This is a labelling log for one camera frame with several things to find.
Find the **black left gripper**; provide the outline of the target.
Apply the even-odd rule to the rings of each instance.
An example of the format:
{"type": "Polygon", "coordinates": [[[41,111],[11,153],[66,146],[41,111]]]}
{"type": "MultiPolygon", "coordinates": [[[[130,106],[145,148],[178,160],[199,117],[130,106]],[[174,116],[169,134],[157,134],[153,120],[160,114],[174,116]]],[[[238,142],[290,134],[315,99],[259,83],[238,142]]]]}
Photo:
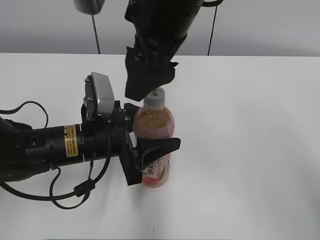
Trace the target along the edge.
{"type": "Polygon", "coordinates": [[[114,102],[110,115],[96,115],[87,120],[84,103],[81,106],[81,151],[86,161],[105,159],[101,172],[93,180],[96,184],[106,173],[112,157],[118,157],[126,182],[129,186],[142,182],[142,172],[156,160],[177,151],[180,138],[147,139],[137,138],[135,158],[130,133],[139,106],[119,100],[114,102]]]}

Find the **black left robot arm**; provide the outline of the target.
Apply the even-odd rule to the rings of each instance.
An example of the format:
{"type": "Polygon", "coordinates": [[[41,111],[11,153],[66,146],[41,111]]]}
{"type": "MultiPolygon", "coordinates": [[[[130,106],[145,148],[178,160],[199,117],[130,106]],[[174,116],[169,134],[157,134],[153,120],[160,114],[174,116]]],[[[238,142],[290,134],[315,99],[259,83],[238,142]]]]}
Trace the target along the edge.
{"type": "Polygon", "coordinates": [[[18,182],[68,166],[118,157],[129,186],[142,182],[143,171],[159,158],[180,148],[179,138],[138,138],[132,144],[133,117],[138,107],[116,101],[110,114],[87,118],[81,124],[33,129],[9,119],[0,121],[0,178],[18,182]]]}

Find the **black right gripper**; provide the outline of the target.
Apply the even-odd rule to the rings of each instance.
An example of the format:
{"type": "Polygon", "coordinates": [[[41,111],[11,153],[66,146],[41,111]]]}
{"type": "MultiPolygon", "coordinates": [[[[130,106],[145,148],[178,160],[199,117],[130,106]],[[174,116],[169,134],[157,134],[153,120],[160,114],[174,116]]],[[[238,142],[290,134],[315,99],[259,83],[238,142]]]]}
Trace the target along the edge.
{"type": "Polygon", "coordinates": [[[179,63],[171,60],[199,10],[199,0],[128,2],[125,19],[135,27],[135,42],[126,48],[126,98],[140,102],[155,88],[173,81],[179,63]],[[152,63],[152,75],[146,63],[152,63]]]}

